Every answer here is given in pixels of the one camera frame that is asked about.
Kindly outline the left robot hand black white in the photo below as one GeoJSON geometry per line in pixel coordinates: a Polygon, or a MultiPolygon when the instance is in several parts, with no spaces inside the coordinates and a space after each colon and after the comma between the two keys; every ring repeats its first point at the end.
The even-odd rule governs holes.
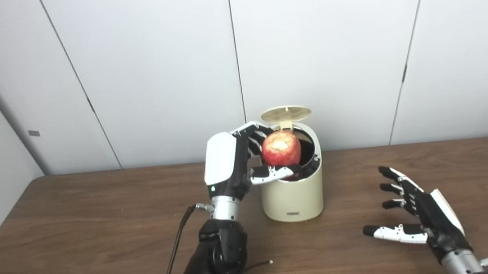
{"type": "Polygon", "coordinates": [[[231,131],[214,135],[207,142],[204,180],[209,197],[242,200],[253,185],[297,176],[303,167],[293,165],[249,167],[249,159],[262,158],[262,144],[274,129],[251,120],[231,131]]]}

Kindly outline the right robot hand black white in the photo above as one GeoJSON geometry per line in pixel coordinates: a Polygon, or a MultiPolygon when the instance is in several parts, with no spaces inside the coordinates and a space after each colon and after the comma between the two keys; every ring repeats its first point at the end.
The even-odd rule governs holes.
{"type": "Polygon", "coordinates": [[[380,166],[378,171],[392,180],[392,183],[380,184],[380,189],[399,195],[399,198],[383,202],[383,209],[402,208],[418,218],[419,223],[391,227],[365,225],[362,230],[365,236],[403,244],[427,244],[439,263],[447,254],[473,251],[457,214],[438,189],[425,192],[407,175],[388,166],[380,166]]]}

